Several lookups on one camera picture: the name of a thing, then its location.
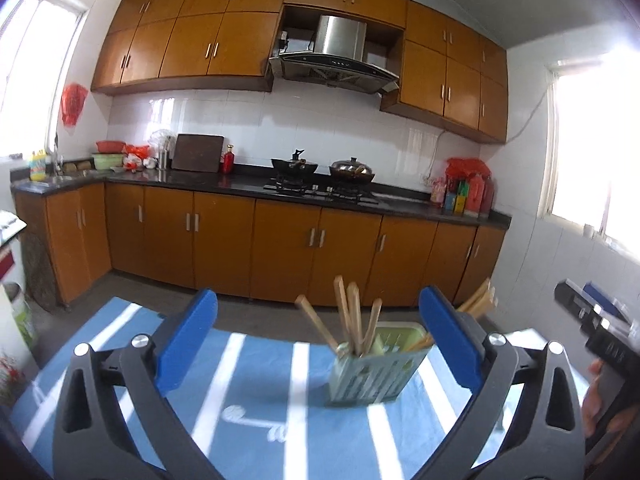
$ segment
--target backsplash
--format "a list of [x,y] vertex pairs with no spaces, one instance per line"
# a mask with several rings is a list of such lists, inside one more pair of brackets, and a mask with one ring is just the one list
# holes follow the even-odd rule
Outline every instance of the backsplash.
[[239,164],[271,166],[294,150],[328,173],[334,160],[356,156],[375,182],[425,190],[424,177],[444,172],[451,156],[479,156],[475,142],[379,111],[380,97],[276,79],[273,92],[188,90],[113,99],[108,139],[143,144],[160,128],[225,136]]

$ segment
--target window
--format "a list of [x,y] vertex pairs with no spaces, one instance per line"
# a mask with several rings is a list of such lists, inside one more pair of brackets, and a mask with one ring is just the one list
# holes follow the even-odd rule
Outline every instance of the window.
[[0,35],[0,156],[47,146],[56,89],[79,23],[52,0],[23,0]]
[[555,185],[548,212],[594,226],[640,256],[640,54],[619,52],[560,73]]

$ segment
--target gray floor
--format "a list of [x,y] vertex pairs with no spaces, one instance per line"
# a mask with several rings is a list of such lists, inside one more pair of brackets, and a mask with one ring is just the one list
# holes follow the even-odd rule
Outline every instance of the gray floor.
[[[42,367],[60,347],[105,303],[117,296],[162,314],[180,312],[189,303],[194,290],[165,285],[129,274],[110,272],[70,305],[68,312],[53,315],[34,307],[34,324],[38,341],[33,354]],[[234,296],[218,297],[218,318],[215,327],[230,332],[281,339],[322,343],[308,319],[293,305],[267,301],[246,300]],[[337,310],[319,308],[318,314],[336,338],[340,336]],[[363,323],[368,321],[364,313]],[[383,310],[381,320],[417,321],[415,309]]]

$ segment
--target cutting board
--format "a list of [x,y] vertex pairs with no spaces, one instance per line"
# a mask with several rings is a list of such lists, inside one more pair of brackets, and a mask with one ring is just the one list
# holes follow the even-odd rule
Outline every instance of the cutting board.
[[225,137],[219,135],[179,134],[171,167],[217,173],[224,143]]

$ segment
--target silver screw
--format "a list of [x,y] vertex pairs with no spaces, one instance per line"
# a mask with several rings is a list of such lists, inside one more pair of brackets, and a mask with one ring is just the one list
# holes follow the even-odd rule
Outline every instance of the silver screw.
[[78,357],[86,354],[89,351],[90,346],[87,343],[80,343],[74,348],[74,354]]
[[507,343],[507,340],[502,334],[494,332],[492,334],[489,334],[489,343],[491,343],[493,346],[502,346]]
[[549,343],[549,350],[554,354],[560,355],[564,352],[564,347],[558,341],[552,341]]
[[131,346],[134,346],[135,348],[144,348],[148,344],[149,336],[146,334],[138,334],[133,336],[133,339],[131,340]]

